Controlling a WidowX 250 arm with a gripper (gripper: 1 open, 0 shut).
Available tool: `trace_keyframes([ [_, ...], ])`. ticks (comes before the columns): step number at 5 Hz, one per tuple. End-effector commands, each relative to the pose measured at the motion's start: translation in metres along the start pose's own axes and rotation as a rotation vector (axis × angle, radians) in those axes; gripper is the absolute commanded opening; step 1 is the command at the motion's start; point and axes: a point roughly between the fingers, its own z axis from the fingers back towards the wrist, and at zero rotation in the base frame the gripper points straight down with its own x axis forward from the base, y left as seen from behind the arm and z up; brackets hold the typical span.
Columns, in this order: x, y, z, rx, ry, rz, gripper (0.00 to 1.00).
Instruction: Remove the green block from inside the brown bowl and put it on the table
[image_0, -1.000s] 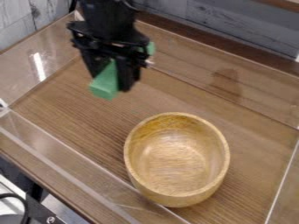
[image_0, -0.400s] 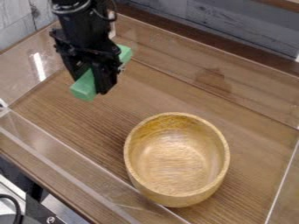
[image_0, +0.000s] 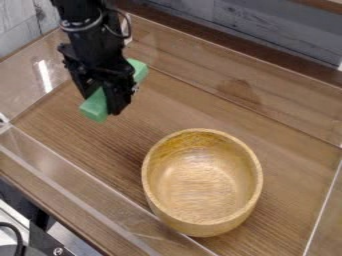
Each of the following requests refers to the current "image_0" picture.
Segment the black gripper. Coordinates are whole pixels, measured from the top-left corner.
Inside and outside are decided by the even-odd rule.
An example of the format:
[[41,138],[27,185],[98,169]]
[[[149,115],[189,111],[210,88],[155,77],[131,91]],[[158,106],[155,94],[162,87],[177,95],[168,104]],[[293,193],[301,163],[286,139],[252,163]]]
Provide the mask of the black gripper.
[[131,104],[134,67],[123,55],[125,44],[115,28],[87,30],[63,28],[70,42],[58,47],[65,66],[85,99],[103,85],[110,115],[119,115]]

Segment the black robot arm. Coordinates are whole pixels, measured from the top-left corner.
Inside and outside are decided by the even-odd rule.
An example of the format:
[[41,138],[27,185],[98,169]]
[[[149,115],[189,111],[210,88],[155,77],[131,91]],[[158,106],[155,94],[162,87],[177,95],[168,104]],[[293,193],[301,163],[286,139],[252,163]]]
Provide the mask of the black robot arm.
[[70,42],[58,46],[85,99],[105,91],[106,110],[119,115],[131,103],[135,68],[123,55],[133,36],[129,15],[106,0],[51,0]]

